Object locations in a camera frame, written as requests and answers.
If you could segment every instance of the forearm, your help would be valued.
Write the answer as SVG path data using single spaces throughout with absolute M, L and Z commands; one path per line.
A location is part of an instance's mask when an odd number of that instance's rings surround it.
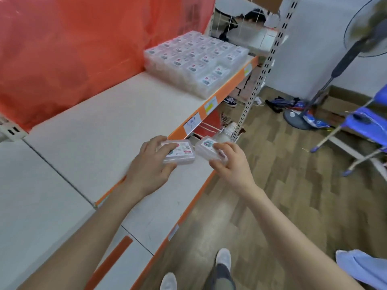
M 123 219 L 139 201 L 121 201 L 122 189 L 119 186 L 19 290 L 84 289 Z
M 304 289 L 362 289 L 314 245 L 258 187 L 243 195 L 284 269 Z

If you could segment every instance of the blue chair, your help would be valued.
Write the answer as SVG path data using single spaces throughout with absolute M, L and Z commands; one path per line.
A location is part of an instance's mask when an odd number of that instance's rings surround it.
M 370 109 L 367 108 L 367 106 L 372 103 L 377 102 L 379 104 L 383 104 L 387 106 L 387 85 L 385 85 L 376 95 L 374 98 L 372 98 L 370 101 L 368 101 L 364 106 L 358 108 L 356 111 L 351 112 L 350 115 L 348 115 L 345 119 L 345 121 L 338 126 L 334 131 L 332 131 L 327 137 L 325 137 L 317 146 L 312 148 L 310 150 L 311 153 L 316 152 L 320 146 L 322 146 L 327 140 L 330 140 L 331 142 L 335 143 L 337 146 L 341 147 L 343 150 L 351 154 L 356 158 L 356 161 L 353 162 L 353 164 L 342 174 L 343 176 L 348 176 L 351 174 L 353 169 L 359 165 L 360 163 L 371 159 L 372 163 L 375 165 L 377 170 L 382 174 L 384 179 L 386 179 L 386 169 L 382 166 L 382 164 L 373 157 L 381 152 L 387 152 L 387 120 L 383 117 L 380 117 L 379 115 L 376 115 L 374 112 L 372 112 Z M 354 114 L 362 114 L 366 115 L 370 120 L 371 123 L 363 123 L 359 120 L 356 120 L 354 118 Z M 366 138 L 369 138 L 376 143 L 380 144 L 382 147 L 377 149 L 376 151 L 370 153 L 367 156 L 363 156 L 357 151 L 355 151 L 353 148 L 342 142 L 341 140 L 337 139 L 335 137 L 335 134 L 338 133 L 342 128 L 348 127 L 352 130 L 355 130 L 356 132 L 360 133 L 361 135 L 365 136 Z

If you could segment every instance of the hand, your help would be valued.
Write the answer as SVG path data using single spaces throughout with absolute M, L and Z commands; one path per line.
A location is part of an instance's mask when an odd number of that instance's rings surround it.
M 242 149 L 235 143 L 214 143 L 228 158 L 226 165 L 220 160 L 210 160 L 210 166 L 225 180 L 236 193 L 247 193 L 257 188 L 249 163 Z
M 156 152 L 160 143 L 166 140 L 166 136 L 159 135 L 144 142 L 129 166 L 123 185 L 139 193 L 138 201 L 163 186 L 177 166 L 176 163 L 162 164 L 167 154 L 177 148 L 177 143 L 166 144 Z

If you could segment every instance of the finger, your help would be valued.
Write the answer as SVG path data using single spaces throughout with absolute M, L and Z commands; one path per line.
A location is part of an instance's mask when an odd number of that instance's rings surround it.
M 140 148 L 140 153 L 143 153 L 146 150 L 147 146 L 148 146 L 148 141 L 143 143 L 143 145 Z
M 225 143 L 214 143 L 214 147 L 218 150 L 222 150 L 228 158 L 235 153 L 231 146 Z
M 176 169 L 176 167 L 176 163 L 168 163 L 163 167 L 161 171 L 161 177 L 164 183 L 168 181 L 169 176 L 171 175 L 172 171 Z
M 235 151 L 236 153 L 242 151 L 242 149 L 239 147 L 239 145 L 237 145 L 235 142 L 227 141 L 227 142 L 225 142 L 225 144 L 229 145 L 233 149 L 233 151 Z
M 220 160 L 212 159 L 208 161 L 208 163 L 222 178 L 231 176 L 231 171 L 227 169 Z
M 166 141 L 167 137 L 163 135 L 158 135 L 153 137 L 149 142 L 148 146 L 145 149 L 146 152 L 154 153 L 156 152 L 156 148 L 160 145 L 162 141 Z
M 170 151 L 177 148 L 179 145 L 177 143 L 168 143 L 166 145 L 163 145 L 158 151 L 157 154 L 160 155 L 160 157 L 163 159 L 169 154 Z

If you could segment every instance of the black sneaker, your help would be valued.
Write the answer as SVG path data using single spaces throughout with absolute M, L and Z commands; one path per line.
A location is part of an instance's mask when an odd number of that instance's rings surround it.
M 237 105 L 236 100 L 233 97 L 230 97 L 229 95 L 223 100 L 226 104 L 228 104 L 231 108 L 235 108 Z

